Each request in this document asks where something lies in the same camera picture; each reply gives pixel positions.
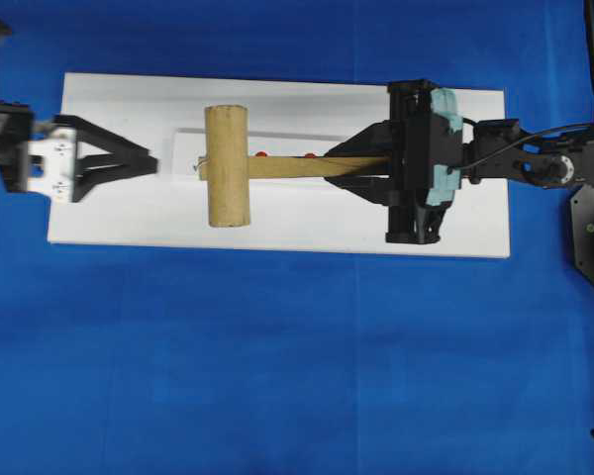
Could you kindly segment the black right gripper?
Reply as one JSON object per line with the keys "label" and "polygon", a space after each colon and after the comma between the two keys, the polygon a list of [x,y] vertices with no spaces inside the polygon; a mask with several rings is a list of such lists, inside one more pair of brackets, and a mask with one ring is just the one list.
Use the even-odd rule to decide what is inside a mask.
{"label": "black right gripper", "polygon": [[460,188],[463,118],[450,89],[426,80],[387,85],[389,121],[374,123],[325,157],[387,157],[390,180],[377,176],[326,177],[331,185],[388,207],[389,243],[440,240],[446,211]]}

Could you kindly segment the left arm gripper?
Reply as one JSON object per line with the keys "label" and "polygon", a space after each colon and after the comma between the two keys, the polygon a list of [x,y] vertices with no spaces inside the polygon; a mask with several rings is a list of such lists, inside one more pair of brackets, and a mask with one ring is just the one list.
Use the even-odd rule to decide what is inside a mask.
{"label": "left arm gripper", "polygon": [[[72,115],[36,122],[28,108],[10,107],[0,137],[7,141],[0,174],[7,191],[77,203],[98,185],[155,174],[149,150]],[[78,144],[103,150],[77,159]]]}

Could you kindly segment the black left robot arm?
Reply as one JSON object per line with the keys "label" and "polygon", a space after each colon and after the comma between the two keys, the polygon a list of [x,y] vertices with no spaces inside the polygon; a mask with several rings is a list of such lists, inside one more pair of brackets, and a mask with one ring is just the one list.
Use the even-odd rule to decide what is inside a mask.
{"label": "black left robot arm", "polygon": [[[0,20],[0,40],[10,35]],[[80,117],[39,121],[0,101],[0,177],[9,193],[50,201],[53,243],[233,247],[211,221],[207,147],[160,163],[154,152]]]}

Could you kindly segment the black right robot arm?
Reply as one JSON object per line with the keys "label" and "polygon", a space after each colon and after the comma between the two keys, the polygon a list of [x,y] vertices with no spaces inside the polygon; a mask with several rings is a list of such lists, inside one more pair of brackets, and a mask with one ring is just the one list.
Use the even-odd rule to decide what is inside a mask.
{"label": "black right robot arm", "polygon": [[327,153],[375,156],[377,165],[329,183],[388,210],[386,239],[433,244],[462,180],[508,179],[540,188],[594,187],[594,124],[529,133],[516,119],[473,121],[452,90],[426,80],[391,82],[389,117]]}

